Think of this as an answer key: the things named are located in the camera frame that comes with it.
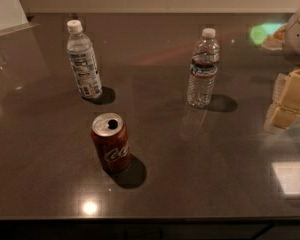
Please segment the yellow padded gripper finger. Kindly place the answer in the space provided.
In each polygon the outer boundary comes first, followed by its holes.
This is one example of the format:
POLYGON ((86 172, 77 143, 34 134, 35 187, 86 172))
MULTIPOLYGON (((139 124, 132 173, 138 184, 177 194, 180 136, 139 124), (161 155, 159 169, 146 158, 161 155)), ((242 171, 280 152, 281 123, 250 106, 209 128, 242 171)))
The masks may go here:
POLYGON ((289 74, 279 73, 274 83, 272 103, 266 114, 264 129, 282 133, 300 118, 300 67, 289 74))

